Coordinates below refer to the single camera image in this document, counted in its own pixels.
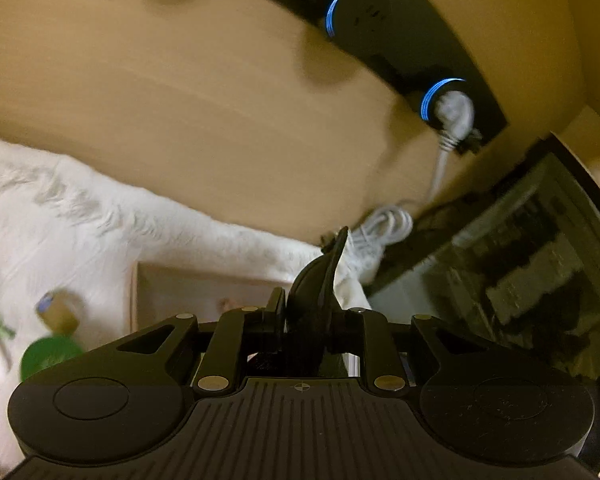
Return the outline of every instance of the coiled white cable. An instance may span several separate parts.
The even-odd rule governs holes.
[[[404,240],[413,229],[413,218],[398,205],[385,205],[369,215],[349,237],[362,253],[377,252]]]
[[[466,138],[474,125],[474,104],[459,91],[449,91],[436,104],[436,116],[443,123],[439,132],[440,150],[426,203],[440,190],[449,153]],[[398,205],[376,209],[350,233],[353,247],[360,256],[381,257],[384,247],[403,241],[413,229],[413,218]]]

